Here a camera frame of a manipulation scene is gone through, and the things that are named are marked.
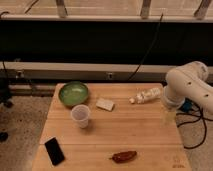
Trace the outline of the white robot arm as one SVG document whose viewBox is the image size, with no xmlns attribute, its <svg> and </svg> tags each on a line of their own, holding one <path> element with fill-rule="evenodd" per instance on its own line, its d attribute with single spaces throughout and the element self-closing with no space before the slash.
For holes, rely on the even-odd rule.
<svg viewBox="0 0 213 171">
<path fill-rule="evenodd" d="M 207 113 L 213 114 L 213 86 L 206 83 L 208 75 L 208 67 L 199 61 L 174 67 L 167 72 L 167 85 L 163 87 L 161 94 L 165 124 L 175 120 L 176 111 L 186 98 L 198 104 Z"/>
</svg>

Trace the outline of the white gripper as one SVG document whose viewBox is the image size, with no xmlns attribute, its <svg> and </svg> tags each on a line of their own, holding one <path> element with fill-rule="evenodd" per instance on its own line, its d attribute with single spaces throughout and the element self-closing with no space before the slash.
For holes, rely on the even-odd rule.
<svg viewBox="0 0 213 171">
<path fill-rule="evenodd" d="M 171 88 L 164 87 L 161 101 L 167 108 L 165 110 L 164 124 L 168 125 L 175 120 L 176 111 L 185 102 L 185 98 L 178 96 Z"/>
</svg>

